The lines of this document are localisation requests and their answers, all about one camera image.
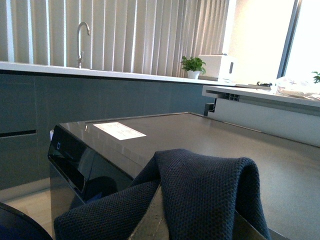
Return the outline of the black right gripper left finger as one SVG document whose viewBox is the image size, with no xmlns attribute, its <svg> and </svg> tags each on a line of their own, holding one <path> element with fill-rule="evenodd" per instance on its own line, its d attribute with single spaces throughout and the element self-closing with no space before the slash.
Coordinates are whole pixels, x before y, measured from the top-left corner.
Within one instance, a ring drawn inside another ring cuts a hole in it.
<svg viewBox="0 0 320 240">
<path fill-rule="evenodd" d="M 169 240 L 162 185 L 159 184 L 155 194 L 140 222 L 128 238 L 129 240 Z"/>
</svg>

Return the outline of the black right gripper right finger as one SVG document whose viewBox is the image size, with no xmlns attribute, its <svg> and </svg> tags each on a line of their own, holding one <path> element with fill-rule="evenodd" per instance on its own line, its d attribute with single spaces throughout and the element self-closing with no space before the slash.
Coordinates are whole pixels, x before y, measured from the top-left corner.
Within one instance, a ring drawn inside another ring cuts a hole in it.
<svg viewBox="0 0 320 240">
<path fill-rule="evenodd" d="M 234 212 L 233 223 L 234 240 L 266 240 L 237 210 Z"/>
</svg>

